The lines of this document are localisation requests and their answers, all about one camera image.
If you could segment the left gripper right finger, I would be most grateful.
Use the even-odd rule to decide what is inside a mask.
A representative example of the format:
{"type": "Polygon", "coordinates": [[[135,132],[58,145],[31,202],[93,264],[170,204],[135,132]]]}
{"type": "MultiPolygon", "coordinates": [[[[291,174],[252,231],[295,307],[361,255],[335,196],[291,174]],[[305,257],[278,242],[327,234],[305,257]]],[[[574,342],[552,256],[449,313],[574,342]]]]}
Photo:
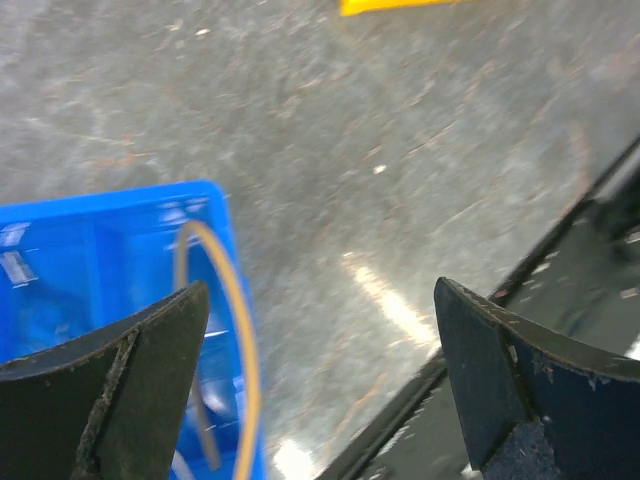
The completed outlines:
{"type": "Polygon", "coordinates": [[[486,479],[636,479],[639,363],[441,277],[437,325],[471,467],[486,479]]]}

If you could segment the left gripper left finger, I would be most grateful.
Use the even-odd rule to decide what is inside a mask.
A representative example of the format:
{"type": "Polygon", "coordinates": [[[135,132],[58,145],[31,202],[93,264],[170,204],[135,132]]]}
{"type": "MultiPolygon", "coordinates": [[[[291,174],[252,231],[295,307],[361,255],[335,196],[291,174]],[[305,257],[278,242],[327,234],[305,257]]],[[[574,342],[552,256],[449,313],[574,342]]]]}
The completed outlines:
{"type": "Polygon", "coordinates": [[[168,478],[208,315],[196,281],[3,364],[2,478],[168,478]]]}

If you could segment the tan rubber tube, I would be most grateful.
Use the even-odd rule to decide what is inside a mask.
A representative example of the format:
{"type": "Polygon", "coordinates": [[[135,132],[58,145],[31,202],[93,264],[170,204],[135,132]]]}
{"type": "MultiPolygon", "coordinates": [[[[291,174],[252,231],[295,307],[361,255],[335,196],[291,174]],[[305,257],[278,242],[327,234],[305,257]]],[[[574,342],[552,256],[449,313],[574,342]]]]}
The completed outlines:
{"type": "Polygon", "coordinates": [[[202,243],[211,265],[224,289],[232,313],[245,380],[245,421],[240,430],[238,453],[233,468],[235,479],[251,476],[257,450],[262,410],[261,373],[252,316],[234,265],[221,240],[206,224],[190,220],[178,233],[174,255],[174,288],[180,290],[188,280],[188,240],[196,236],[202,243]]]}

